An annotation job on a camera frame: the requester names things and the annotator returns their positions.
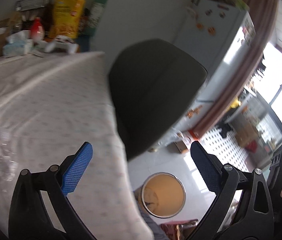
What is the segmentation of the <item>white refrigerator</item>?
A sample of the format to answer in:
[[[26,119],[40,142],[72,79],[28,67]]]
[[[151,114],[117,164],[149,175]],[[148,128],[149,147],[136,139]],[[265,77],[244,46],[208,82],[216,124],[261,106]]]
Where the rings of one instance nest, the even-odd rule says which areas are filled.
[[[213,0],[194,0],[173,41],[208,72],[205,85],[175,128],[185,132],[200,123],[238,70],[255,29],[247,9]]]

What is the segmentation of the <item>red white bottle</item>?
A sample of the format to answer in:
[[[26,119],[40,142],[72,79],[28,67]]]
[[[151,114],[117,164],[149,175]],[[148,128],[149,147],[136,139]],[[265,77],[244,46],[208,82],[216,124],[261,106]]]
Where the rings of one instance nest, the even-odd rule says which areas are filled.
[[[44,38],[44,29],[39,17],[35,18],[30,28],[30,38],[34,41],[41,41]]]

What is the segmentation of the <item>green tall box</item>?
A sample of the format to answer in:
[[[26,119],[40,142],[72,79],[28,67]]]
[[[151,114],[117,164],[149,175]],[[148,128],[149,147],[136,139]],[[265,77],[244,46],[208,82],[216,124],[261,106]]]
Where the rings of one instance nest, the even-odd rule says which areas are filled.
[[[94,36],[106,9],[108,0],[94,0],[89,11],[84,34]]]

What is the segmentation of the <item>brown curtain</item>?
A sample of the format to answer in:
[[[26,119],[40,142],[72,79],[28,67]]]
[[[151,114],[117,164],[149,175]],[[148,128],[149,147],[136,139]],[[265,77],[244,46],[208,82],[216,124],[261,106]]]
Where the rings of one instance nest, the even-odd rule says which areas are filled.
[[[225,114],[228,107],[239,92],[243,89],[253,71],[261,60],[263,50],[269,42],[275,28],[275,22],[279,7],[279,0],[244,0],[249,9],[253,21],[256,36],[251,42],[242,63],[234,76],[230,78],[230,83],[221,89],[221,95],[216,103],[206,113],[203,118],[192,128],[194,138],[201,138],[211,129]]]

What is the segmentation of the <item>white patterned tablecloth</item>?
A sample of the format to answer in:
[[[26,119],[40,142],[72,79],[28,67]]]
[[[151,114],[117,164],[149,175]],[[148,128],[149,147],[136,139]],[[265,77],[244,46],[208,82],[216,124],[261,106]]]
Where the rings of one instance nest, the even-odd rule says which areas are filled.
[[[0,57],[3,136],[14,162],[0,180],[3,232],[20,171],[45,171],[90,142],[92,160],[68,195],[75,211],[97,239],[153,239],[132,192],[102,52]]]

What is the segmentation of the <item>blue tissue pack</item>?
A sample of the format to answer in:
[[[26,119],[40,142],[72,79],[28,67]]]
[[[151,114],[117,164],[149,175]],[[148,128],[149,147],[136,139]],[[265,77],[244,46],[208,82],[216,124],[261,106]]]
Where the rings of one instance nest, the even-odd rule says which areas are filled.
[[[22,30],[6,38],[7,44],[3,46],[4,57],[23,56],[29,54],[34,46],[29,30]]]

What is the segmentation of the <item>yellow snack bag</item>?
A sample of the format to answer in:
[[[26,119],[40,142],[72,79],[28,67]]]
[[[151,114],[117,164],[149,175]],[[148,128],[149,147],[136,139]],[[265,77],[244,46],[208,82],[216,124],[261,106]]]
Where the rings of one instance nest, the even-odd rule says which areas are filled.
[[[79,23],[86,0],[55,0],[52,10],[53,23],[49,31],[49,38],[58,35],[76,39]]]

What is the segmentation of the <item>white pegboard panel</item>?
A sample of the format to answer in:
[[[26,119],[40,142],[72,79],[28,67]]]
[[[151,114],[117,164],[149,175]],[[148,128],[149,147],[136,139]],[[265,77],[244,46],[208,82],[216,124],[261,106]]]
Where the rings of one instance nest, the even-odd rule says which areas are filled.
[[[248,152],[238,145],[234,131],[228,132],[226,138],[222,138],[220,129],[212,128],[200,138],[199,142],[206,152],[215,155],[222,164],[229,163],[241,171],[248,171],[245,163]]]

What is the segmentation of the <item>white game controller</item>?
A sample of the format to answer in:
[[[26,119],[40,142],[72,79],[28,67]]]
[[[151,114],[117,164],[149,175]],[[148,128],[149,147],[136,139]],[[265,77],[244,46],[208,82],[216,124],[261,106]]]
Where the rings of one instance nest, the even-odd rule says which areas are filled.
[[[78,51],[79,45],[68,36],[58,35],[44,47],[45,53],[51,53],[56,49],[66,51],[68,54],[74,54]]]

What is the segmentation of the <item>small orange white box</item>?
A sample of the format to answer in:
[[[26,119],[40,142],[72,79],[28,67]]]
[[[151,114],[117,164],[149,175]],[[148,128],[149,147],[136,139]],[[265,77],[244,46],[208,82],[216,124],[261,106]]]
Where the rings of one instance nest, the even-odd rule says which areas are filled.
[[[185,154],[189,152],[192,143],[193,143],[192,137],[184,137],[180,141],[174,142],[176,148],[181,154]]]

